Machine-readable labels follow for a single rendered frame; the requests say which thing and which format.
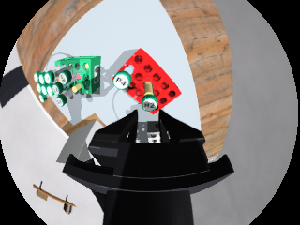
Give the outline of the red test tube rack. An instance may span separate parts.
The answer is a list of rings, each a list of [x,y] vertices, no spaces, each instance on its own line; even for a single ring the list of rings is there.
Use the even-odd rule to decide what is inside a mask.
[[[128,65],[134,66],[135,70],[131,76],[131,87],[124,90],[140,103],[144,94],[144,83],[150,82],[153,84],[155,96],[157,97],[157,108],[150,113],[155,114],[182,93],[168,74],[149,56],[148,53],[145,53],[140,48],[126,61],[119,71],[124,70]],[[138,95],[136,92],[141,95]]]

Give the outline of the white tube rack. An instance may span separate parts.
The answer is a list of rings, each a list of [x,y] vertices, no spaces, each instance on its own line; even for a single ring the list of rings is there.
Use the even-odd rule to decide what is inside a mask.
[[[148,135],[148,140],[150,143],[160,143],[158,121],[153,121],[153,122],[147,123],[147,135]],[[155,140],[153,140],[153,139],[155,139]]]

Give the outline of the green test tube rack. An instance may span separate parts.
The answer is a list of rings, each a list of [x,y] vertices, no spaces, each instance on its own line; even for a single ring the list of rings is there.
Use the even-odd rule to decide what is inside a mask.
[[[55,65],[59,66],[64,64],[72,64],[73,68],[76,68],[78,63],[80,65],[87,63],[89,66],[88,70],[80,74],[81,78],[72,83],[70,86],[66,87],[64,91],[67,91],[69,88],[73,87],[73,85],[80,83],[82,88],[77,92],[92,95],[100,87],[100,62],[101,56],[76,56],[55,61]],[[90,86],[90,89],[88,89],[86,86]]]

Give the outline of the conical tube with yellow liquid and green cap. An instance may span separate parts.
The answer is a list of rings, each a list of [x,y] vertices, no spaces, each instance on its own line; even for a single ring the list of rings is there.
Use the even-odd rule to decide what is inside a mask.
[[[153,95],[152,95],[153,94]],[[142,108],[145,111],[151,112],[158,106],[157,97],[154,96],[153,84],[150,82],[144,83],[144,96],[142,97]]]

